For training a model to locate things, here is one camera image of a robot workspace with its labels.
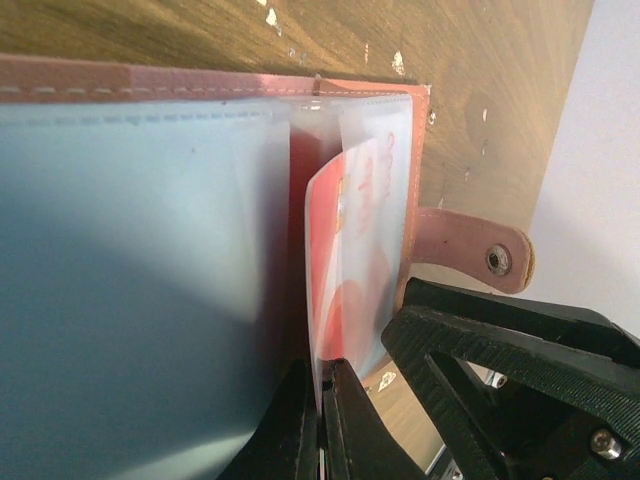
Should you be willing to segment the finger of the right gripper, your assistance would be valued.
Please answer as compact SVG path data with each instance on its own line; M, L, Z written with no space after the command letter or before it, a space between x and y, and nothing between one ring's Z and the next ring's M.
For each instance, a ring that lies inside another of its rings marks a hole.
M635 479L639 340L603 315L411 279L382 342L466 479Z

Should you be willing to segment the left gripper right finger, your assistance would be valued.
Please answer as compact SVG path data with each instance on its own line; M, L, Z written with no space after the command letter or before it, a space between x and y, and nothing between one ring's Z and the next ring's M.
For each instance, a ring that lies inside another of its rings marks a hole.
M423 479L389 433L345 359L323 363L322 447L330 479Z

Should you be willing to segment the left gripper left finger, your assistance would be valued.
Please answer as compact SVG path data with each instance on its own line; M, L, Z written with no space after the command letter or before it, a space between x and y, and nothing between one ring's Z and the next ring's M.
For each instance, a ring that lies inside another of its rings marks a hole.
M318 418L312 373L294 361L246 445L221 479L315 479L319 470Z

